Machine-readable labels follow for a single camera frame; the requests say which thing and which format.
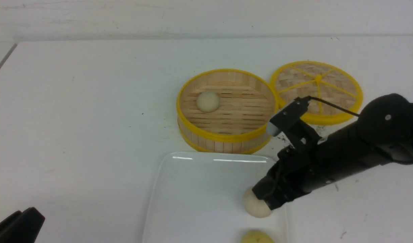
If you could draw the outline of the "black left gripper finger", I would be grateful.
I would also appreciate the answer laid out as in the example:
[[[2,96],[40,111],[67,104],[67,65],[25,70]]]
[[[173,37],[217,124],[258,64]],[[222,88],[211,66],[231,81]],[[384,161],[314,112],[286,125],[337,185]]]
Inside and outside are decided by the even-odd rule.
[[[0,222],[0,243],[34,243],[45,220],[34,207],[15,211]]]

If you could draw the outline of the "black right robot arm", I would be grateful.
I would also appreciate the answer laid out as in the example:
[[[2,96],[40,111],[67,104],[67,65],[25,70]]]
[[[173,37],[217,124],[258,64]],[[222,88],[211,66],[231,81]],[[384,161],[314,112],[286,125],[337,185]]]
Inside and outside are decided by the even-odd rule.
[[[379,165],[413,165],[413,103],[403,96],[378,97],[359,114],[345,110],[357,120],[325,137],[302,120],[311,100],[320,99],[295,98],[267,124],[270,135],[290,142],[251,189],[269,209]]]

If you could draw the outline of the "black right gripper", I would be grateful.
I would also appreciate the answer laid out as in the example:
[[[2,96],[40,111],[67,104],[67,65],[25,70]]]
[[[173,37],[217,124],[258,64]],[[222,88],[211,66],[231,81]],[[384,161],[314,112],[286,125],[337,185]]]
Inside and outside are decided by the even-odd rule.
[[[270,210],[328,185],[312,148],[298,151],[290,146],[278,152],[277,162],[252,188],[255,197]]]

